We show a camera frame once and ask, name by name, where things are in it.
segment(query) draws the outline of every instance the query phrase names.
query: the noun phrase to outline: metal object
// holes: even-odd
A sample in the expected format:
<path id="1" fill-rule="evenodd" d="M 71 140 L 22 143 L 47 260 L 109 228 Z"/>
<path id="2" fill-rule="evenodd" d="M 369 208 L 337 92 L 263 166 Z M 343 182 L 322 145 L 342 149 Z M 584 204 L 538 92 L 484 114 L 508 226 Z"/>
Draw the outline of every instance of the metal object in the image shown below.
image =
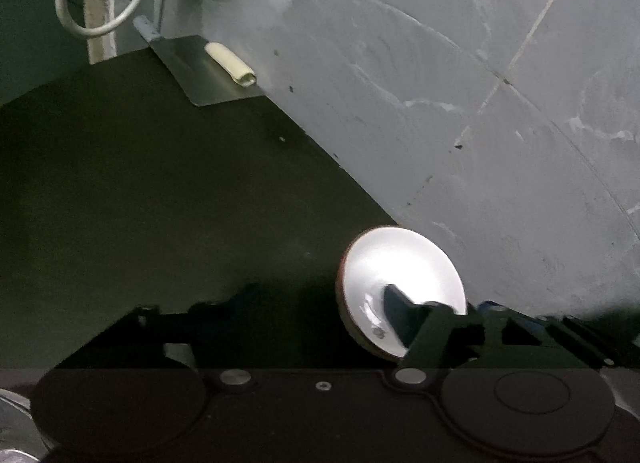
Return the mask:
<path id="1" fill-rule="evenodd" d="M 414 304 L 442 303 L 466 314 L 462 281 L 446 253 L 411 230 L 374 228 L 347 249 L 336 286 L 342 321 L 377 356 L 397 360 L 407 352 L 383 309 L 388 285 L 395 285 Z"/>
<path id="2" fill-rule="evenodd" d="M 427 379 L 427 374 L 420 369 L 406 367 L 404 369 L 398 369 L 394 373 L 394 377 L 398 382 L 404 383 L 405 385 L 420 385 Z"/>
<path id="3" fill-rule="evenodd" d="M 330 391 L 332 388 L 332 385 L 330 382 L 318 382 L 316 383 L 316 389 L 318 391 Z"/>
<path id="4" fill-rule="evenodd" d="M 31 463 L 47 454 L 24 396 L 0 389 L 0 463 Z"/>
<path id="5" fill-rule="evenodd" d="M 251 382 L 251 374 L 244 369 L 227 369 L 220 373 L 220 382 L 225 385 L 246 385 Z"/>
<path id="6" fill-rule="evenodd" d="M 162 63 L 169 69 L 182 91 L 196 107 L 211 106 L 244 98 L 264 96 L 256 85 L 243 88 L 205 51 L 207 41 L 199 35 L 165 39 L 144 16 L 134 26 Z"/>

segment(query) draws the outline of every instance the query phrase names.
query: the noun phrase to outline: cable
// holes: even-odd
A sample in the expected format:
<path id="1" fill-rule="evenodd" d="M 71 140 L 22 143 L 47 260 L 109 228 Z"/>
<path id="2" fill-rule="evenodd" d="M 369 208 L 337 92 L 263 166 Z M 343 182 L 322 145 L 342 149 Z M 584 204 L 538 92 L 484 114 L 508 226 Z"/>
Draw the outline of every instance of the cable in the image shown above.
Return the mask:
<path id="1" fill-rule="evenodd" d="M 102 35 L 106 35 L 107 33 L 111 33 L 115 30 L 120 24 L 126 21 L 136 10 L 142 0 L 131 0 L 129 5 L 122 11 L 119 16 L 109 21 L 107 24 L 97 28 L 85 28 L 79 26 L 75 20 L 71 17 L 69 13 L 69 6 L 66 0 L 56 0 L 56 15 L 58 16 L 58 20 L 60 24 L 71 32 L 74 36 L 79 38 L 95 38 L 101 37 Z"/>

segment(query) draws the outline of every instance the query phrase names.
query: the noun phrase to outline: black disc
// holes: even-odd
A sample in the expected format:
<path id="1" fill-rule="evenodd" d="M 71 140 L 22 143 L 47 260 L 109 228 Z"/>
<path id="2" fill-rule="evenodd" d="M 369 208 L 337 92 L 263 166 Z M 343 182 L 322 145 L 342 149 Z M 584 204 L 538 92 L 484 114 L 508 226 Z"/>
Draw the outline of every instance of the black disc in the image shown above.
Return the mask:
<path id="1" fill-rule="evenodd" d="M 538 358 L 554 352 L 536 350 Z M 614 397 L 592 369 L 486 368 L 471 361 L 444 380 L 441 400 L 467 435 L 500 451 L 556 456 L 596 443 L 615 410 Z"/>
<path id="2" fill-rule="evenodd" d="M 176 438 L 205 401 L 204 384 L 190 369 L 53 369 L 38 383 L 31 404 L 50 443 L 113 456 Z"/>

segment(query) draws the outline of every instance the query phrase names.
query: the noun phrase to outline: dark countertop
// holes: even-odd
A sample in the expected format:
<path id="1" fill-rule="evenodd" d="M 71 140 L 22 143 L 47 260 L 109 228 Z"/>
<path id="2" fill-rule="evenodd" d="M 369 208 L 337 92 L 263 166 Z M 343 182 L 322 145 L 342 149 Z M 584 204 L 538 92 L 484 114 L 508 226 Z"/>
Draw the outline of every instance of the dark countertop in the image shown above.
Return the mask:
<path id="1" fill-rule="evenodd" d="M 383 365 L 334 280 L 393 221 L 267 98 L 193 107 L 150 50 L 88 66 L 0 109 L 0 180 L 0 367 L 250 284 L 225 366 Z"/>

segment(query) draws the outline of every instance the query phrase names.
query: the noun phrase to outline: tile grout line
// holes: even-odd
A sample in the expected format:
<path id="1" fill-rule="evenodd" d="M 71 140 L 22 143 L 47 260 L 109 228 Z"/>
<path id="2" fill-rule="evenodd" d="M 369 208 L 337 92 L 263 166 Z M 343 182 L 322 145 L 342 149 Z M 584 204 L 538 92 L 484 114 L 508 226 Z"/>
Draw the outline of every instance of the tile grout line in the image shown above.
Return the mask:
<path id="1" fill-rule="evenodd" d="M 540 23 L 542 23 L 542 20 L 546 16 L 546 12 L 549 11 L 549 8 L 551 8 L 551 5 L 553 4 L 554 1 L 555 0 L 548 0 L 546 2 L 545 7 L 542 9 L 540 14 L 538 15 L 538 18 L 533 23 L 533 26 L 529 30 L 529 33 L 527 33 L 527 36 L 522 41 L 522 44 L 520 45 L 520 48 L 518 49 L 518 51 L 516 51 L 516 54 L 513 56 L 513 59 L 511 59 L 511 62 L 509 62 L 509 65 L 507 66 L 507 71 L 505 71 L 506 74 L 508 74 L 509 71 L 511 71 L 511 69 L 514 67 L 515 63 L 518 61 L 518 59 L 520 58 L 522 53 L 524 53 L 524 48 L 527 46 L 529 41 L 533 38 L 533 34 L 538 29 L 538 26 L 540 26 Z M 484 102 L 480 106 L 480 109 L 478 109 L 478 114 L 481 114 L 484 111 L 484 108 L 487 106 L 487 104 L 489 103 L 491 98 L 494 96 L 495 91 L 497 91 L 498 87 L 500 87 L 500 83 L 501 82 L 502 82 L 501 78 L 498 78 L 498 80 L 496 80 L 496 82 L 494 84 L 494 87 L 491 89 L 491 91 L 489 92 L 487 98 L 484 100 Z"/>

